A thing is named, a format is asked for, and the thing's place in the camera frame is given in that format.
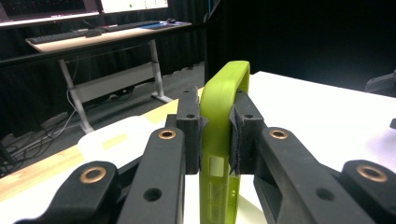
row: monitor screen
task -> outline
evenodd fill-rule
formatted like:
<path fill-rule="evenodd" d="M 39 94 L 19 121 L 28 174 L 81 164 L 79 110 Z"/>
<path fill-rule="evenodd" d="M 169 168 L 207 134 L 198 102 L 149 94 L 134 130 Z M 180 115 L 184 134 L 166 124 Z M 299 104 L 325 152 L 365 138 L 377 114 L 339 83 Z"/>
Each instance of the monitor screen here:
<path fill-rule="evenodd" d="M 94 0 L 0 0 L 0 27 L 98 14 Z"/>
<path fill-rule="evenodd" d="M 102 13 L 168 7 L 167 0 L 100 0 Z"/>

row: green handle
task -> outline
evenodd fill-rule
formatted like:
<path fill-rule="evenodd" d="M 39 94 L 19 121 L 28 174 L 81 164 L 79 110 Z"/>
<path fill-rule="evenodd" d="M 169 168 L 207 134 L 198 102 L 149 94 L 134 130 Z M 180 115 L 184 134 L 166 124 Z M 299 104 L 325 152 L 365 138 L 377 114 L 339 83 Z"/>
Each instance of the green handle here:
<path fill-rule="evenodd" d="M 200 173 L 201 224 L 234 224 L 238 206 L 239 176 L 230 175 L 230 112 L 237 90 L 248 92 L 248 62 L 229 62 L 202 93 L 201 115 L 209 120 L 202 138 Z"/>

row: black curtain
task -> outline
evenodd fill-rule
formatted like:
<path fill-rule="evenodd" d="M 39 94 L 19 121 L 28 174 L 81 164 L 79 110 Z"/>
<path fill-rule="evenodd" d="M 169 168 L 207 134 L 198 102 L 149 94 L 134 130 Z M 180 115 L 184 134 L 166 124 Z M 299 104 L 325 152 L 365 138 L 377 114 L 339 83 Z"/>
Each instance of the black curtain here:
<path fill-rule="evenodd" d="M 396 68 L 396 1 L 222 3 L 227 9 L 222 18 L 227 22 L 225 61 L 250 61 L 252 73 L 265 71 L 364 91 L 370 78 Z"/>
<path fill-rule="evenodd" d="M 199 23 L 206 14 L 206 1 L 168 0 L 168 8 L 115 14 L 82 21 L 65 21 L 31 27 L 0 30 L 0 60 L 36 53 L 25 38 L 52 35 L 77 28 L 124 24 L 137 21 L 177 21 Z M 157 50 L 163 75 L 193 66 L 205 59 L 204 34 L 191 32 L 157 39 Z M 75 84 L 110 75 L 150 61 L 149 48 L 140 46 L 122 50 L 90 52 L 66 59 Z M 40 123 L 72 107 L 66 100 L 66 84 L 56 61 L 0 71 L 0 139 L 41 129 Z"/>

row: table surface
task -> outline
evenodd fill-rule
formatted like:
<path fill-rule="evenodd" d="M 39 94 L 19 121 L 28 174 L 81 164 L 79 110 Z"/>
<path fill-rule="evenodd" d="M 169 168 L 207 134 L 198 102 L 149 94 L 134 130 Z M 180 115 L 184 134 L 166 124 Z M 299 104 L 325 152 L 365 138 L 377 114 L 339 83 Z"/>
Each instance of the table surface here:
<path fill-rule="evenodd" d="M 249 96 L 269 127 L 292 131 L 319 162 L 341 171 L 346 161 L 367 160 L 396 173 L 396 130 L 389 127 L 396 117 L 396 99 L 264 72 L 251 76 Z M 177 100 L 120 122 L 149 122 L 155 130 L 164 125 L 167 114 L 176 112 Z M 118 125 L 87 134 L 78 146 L 0 179 L 0 211 L 7 213 L 0 216 L 0 223 L 41 215 L 71 172 L 101 155 L 90 157 L 82 142 L 88 138 L 96 141 L 96 133 L 115 130 Z M 106 153 L 111 150 L 122 153 L 120 147 L 106 149 Z M 125 161 L 117 158 L 110 161 L 121 166 Z M 241 179 L 237 223 L 265 223 L 253 177 L 244 175 Z M 185 223 L 199 223 L 198 192 L 198 175 L 186 176 Z"/>
<path fill-rule="evenodd" d="M 160 22 L 160 24 L 150 25 L 148 28 L 134 28 L 129 30 L 122 30 L 111 33 L 103 33 L 99 36 L 94 37 L 77 37 L 72 39 L 60 40 L 55 42 L 49 42 L 44 44 L 33 44 L 29 41 L 26 41 L 33 48 L 37 49 L 39 52 L 51 52 L 55 50 L 61 49 L 73 49 L 82 46 L 97 44 L 97 43 L 105 43 L 112 42 L 115 40 L 127 39 L 131 37 L 136 37 L 140 35 L 148 35 L 153 33 L 159 33 L 170 29 L 176 29 L 181 26 L 191 25 L 189 22 L 177 21 L 176 23 L 168 24 L 165 21 Z M 160 27 L 161 29 L 150 29 L 149 27 Z"/>

